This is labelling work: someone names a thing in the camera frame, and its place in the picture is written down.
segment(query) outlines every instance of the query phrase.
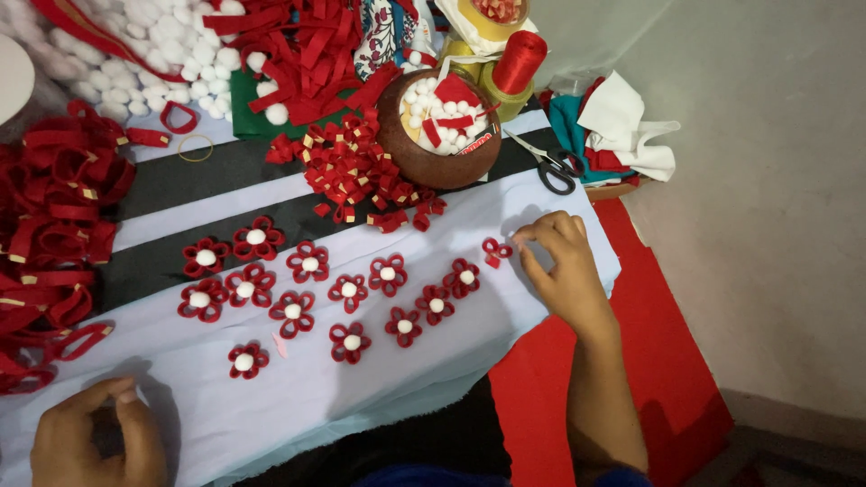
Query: clay pot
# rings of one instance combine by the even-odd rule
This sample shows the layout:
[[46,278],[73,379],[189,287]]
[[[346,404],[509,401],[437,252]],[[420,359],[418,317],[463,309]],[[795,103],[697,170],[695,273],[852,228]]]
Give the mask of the clay pot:
[[[376,139],[400,168],[401,176],[430,188],[450,190],[471,185],[490,171],[499,156],[502,134],[497,130],[490,140],[471,153],[455,156],[427,152],[410,139],[400,123],[399,103],[409,85],[421,78],[438,74],[438,69],[421,69],[400,76],[388,85],[378,99],[380,128]],[[490,100],[480,88],[470,81],[466,84],[485,108],[490,107]],[[500,126],[495,111],[488,114],[488,120],[497,127]]]

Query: hand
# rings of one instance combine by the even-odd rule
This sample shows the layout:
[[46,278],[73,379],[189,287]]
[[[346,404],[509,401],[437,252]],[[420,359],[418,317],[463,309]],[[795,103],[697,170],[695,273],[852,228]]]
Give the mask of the hand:
[[[552,313],[571,325],[581,340],[619,340],[619,326],[598,279],[583,218],[564,211],[548,213],[520,227],[512,240],[520,249],[520,264]],[[554,265],[549,274],[527,241],[538,242],[550,252]]]
[[[114,398],[126,454],[101,459],[90,414]],[[131,377],[103,380],[47,410],[30,452],[33,487],[165,487],[165,453],[153,413]]]

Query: gold ribbon spool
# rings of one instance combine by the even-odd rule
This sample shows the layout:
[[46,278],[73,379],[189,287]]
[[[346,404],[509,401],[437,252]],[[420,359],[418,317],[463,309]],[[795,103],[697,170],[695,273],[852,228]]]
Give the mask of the gold ribbon spool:
[[[445,56],[448,55],[475,55],[475,52],[470,48],[466,41],[454,39],[451,36],[448,36],[445,37],[445,45],[442,47],[442,53],[439,55],[439,63],[436,65],[437,68],[442,66],[442,63],[445,62]],[[456,73],[464,80],[478,84],[478,76],[481,75],[481,67],[483,65],[483,62],[463,64],[462,62],[454,62],[454,60],[451,60],[448,65],[448,71],[450,73]]]
[[527,87],[518,94],[508,94],[500,90],[493,83],[493,68],[496,67],[496,61],[488,62],[481,69],[481,79],[478,86],[484,90],[484,93],[490,97],[490,100],[495,105],[501,103],[499,108],[496,108],[496,114],[499,115],[499,122],[504,123],[513,120],[520,110],[527,104],[529,98],[532,97],[535,89],[535,80],[529,82]]
[[472,0],[457,0],[457,10],[460,14],[478,29],[481,37],[494,42],[507,41],[514,32],[523,29],[523,23],[529,18],[529,0],[523,0],[518,8],[520,18],[517,22],[498,23],[479,12],[472,4]]

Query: rubber band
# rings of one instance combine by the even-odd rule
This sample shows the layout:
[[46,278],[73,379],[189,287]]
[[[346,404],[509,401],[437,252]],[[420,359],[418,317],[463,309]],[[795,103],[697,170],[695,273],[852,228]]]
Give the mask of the rubber band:
[[[189,159],[181,153],[180,148],[184,146],[184,142],[186,142],[189,139],[192,139],[193,137],[201,137],[202,139],[205,139],[208,142],[210,142],[210,151],[208,151],[208,155],[202,157],[201,159]],[[191,133],[190,135],[187,135],[186,137],[184,137],[183,140],[180,141],[180,144],[178,144],[178,156],[180,157],[180,159],[183,159],[186,162],[201,162],[201,161],[209,158],[212,153],[214,153],[214,141],[211,139],[208,139],[206,136],[202,135],[201,133]]]
[[[180,127],[172,127],[171,125],[169,125],[168,115],[174,108],[178,108],[181,111],[186,112],[190,116],[190,121],[184,123]],[[198,120],[196,120],[196,112],[192,108],[184,107],[176,101],[168,101],[167,103],[165,103],[165,108],[163,108],[162,113],[159,114],[159,121],[162,122],[163,127],[167,128],[169,132],[176,133],[178,135],[190,133],[192,132],[192,129],[196,128],[196,125],[198,125]]]

